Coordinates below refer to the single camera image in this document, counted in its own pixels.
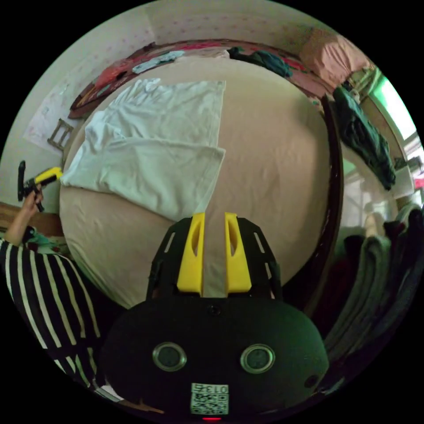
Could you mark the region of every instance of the person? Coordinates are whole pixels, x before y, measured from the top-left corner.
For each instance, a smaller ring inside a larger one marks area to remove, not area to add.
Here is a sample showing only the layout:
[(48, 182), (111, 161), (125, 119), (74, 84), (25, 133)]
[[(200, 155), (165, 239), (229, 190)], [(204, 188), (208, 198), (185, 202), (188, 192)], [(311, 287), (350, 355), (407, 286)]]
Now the person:
[(0, 271), (16, 308), (54, 363), (74, 381), (133, 410), (164, 413), (119, 397), (98, 366), (98, 357), (114, 321), (126, 311), (98, 290), (76, 263), (56, 254), (37, 254), (22, 240), (42, 202), (32, 192), (0, 238)]

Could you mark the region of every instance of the pink pillow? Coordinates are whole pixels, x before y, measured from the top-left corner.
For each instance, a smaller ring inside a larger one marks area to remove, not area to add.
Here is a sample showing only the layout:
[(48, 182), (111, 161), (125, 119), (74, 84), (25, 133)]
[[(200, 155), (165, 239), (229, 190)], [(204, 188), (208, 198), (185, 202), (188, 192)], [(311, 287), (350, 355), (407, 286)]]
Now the pink pillow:
[(333, 89), (353, 72), (370, 67), (369, 59), (339, 34), (315, 28), (299, 54), (302, 62)]

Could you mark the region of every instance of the qr code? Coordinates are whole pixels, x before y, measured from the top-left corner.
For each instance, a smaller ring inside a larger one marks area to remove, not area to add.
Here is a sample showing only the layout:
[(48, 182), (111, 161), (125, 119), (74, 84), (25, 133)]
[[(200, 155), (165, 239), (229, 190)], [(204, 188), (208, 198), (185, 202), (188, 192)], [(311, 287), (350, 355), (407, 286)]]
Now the qr code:
[(228, 404), (228, 385), (192, 384), (190, 404), (192, 414), (227, 415)]

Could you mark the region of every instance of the beige bed sheet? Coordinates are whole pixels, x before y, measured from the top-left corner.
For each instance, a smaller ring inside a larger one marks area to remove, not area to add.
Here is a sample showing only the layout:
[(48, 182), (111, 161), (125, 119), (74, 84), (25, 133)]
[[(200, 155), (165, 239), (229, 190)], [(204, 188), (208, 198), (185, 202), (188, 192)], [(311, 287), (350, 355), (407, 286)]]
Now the beige bed sheet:
[[(290, 82), (245, 62), (182, 57), (140, 75), (154, 77), (161, 84), (227, 82), (219, 137), (227, 152), (206, 211), (204, 296), (224, 296), (224, 212), (262, 228), (284, 284), (312, 255), (326, 216), (329, 146), (322, 116)], [(69, 249), (94, 284), (126, 308), (144, 301), (151, 261), (171, 222), (118, 196), (63, 186), (60, 216)]]

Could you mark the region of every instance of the black screw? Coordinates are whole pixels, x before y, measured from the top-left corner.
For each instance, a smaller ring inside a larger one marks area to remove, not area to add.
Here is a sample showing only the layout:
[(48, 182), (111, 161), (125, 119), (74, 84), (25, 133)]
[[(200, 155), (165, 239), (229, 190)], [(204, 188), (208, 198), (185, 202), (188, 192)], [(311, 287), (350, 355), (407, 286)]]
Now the black screw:
[(314, 387), (318, 383), (318, 376), (317, 375), (311, 375), (308, 377), (305, 381), (305, 387), (307, 389), (310, 389)]
[(209, 305), (208, 313), (212, 315), (213, 317), (216, 317), (221, 313), (221, 308), (219, 306)]

